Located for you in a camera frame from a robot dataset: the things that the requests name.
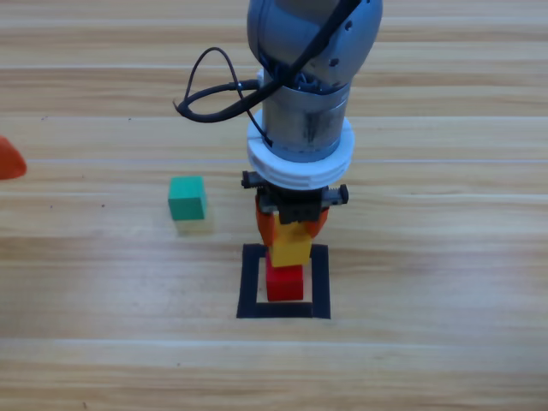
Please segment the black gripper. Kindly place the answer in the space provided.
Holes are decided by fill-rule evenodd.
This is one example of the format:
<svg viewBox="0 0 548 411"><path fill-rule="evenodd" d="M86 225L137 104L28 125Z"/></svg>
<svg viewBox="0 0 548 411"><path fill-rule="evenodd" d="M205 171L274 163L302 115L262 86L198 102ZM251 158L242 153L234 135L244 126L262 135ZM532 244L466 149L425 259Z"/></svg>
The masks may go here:
<svg viewBox="0 0 548 411"><path fill-rule="evenodd" d="M256 171L244 170L241 185L256 190L256 222L266 247L276 240L277 215L281 224L306 222L307 233L314 239L324 227L330 207L346 205L349 200L346 184L338 188L282 188Z"/></svg>

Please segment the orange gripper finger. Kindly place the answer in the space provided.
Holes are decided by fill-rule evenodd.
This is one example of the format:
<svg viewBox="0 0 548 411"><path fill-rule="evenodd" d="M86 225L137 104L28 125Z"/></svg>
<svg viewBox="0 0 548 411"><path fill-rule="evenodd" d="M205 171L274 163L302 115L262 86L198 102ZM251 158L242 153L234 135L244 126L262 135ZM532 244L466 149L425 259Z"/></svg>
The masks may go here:
<svg viewBox="0 0 548 411"><path fill-rule="evenodd" d="M11 180L27 173L27 163L20 152L4 136L0 137L0 179Z"/></svg>

